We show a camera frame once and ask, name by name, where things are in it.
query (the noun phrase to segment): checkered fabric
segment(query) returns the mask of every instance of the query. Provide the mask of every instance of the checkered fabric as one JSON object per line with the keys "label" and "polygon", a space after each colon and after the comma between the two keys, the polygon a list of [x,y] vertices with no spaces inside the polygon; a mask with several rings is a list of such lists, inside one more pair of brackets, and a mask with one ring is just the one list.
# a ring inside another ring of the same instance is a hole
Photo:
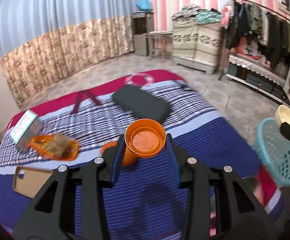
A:
{"label": "checkered fabric", "polygon": [[[165,130],[213,110],[213,107],[196,91],[178,83],[155,88],[149,86],[143,90],[171,104],[172,112],[163,123]],[[135,120],[136,117],[131,112],[124,110],[109,98],[102,100],[101,106],[91,103],[80,107],[77,114],[71,115],[70,110],[42,121],[43,129],[40,133],[60,132],[76,139],[80,143],[81,153],[100,148],[107,142],[118,139]],[[9,134],[5,134],[0,146],[0,167],[42,161],[48,159],[40,156],[32,148],[27,152],[21,151]]]}

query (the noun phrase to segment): metal bolt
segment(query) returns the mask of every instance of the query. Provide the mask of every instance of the metal bolt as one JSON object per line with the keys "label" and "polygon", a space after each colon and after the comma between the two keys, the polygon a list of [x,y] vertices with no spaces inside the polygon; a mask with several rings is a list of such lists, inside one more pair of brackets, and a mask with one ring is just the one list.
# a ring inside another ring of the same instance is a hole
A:
{"label": "metal bolt", "polygon": [[195,158],[188,158],[188,159],[187,159],[187,162],[188,162],[189,164],[195,164],[195,163],[197,163],[197,160],[196,160]]}
{"label": "metal bolt", "polygon": [[66,171],[67,170],[67,166],[66,165],[60,165],[59,167],[58,167],[58,171],[60,171],[60,172],[64,172],[64,171]]}
{"label": "metal bolt", "polygon": [[224,171],[225,172],[232,172],[233,171],[233,168],[231,166],[225,166],[224,167]]}
{"label": "metal bolt", "polygon": [[102,157],[97,157],[94,159],[94,163],[96,164],[100,164],[100,163],[103,163],[104,159]]}

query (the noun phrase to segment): blue curtain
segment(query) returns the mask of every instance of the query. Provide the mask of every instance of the blue curtain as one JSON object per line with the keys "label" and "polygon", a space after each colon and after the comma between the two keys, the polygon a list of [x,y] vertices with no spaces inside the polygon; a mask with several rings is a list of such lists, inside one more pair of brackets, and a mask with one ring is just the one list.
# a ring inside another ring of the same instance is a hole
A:
{"label": "blue curtain", "polygon": [[53,29],[134,11],[135,0],[0,0],[0,58]]}

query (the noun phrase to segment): teal cloth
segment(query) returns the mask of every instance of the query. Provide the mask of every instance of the teal cloth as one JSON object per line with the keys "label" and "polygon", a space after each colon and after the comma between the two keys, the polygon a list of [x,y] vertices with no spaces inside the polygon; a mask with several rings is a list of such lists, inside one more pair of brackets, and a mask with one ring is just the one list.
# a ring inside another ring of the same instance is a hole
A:
{"label": "teal cloth", "polygon": [[136,7],[140,11],[152,11],[153,10],[152,3],[149,0],[138,0],[136,3]]}
{"label": "teal cloth", "polygon": [[217,12],[212,12],[209,10],[199,10],[198,14],[195,16],[196,22],[198,24],[208,24],[221,21],[222,14]]}

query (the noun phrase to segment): blue plastic basket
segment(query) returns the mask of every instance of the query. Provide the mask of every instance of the blue plastic basket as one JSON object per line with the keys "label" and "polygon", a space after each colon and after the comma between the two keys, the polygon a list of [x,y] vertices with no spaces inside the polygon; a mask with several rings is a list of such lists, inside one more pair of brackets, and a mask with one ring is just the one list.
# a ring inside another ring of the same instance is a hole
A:
{"label": "blue plastic basket", "polygon": [[261,121],[252,148],[275,183],[279,187],[290,186],[290,142],[282,137],[274,118]]}

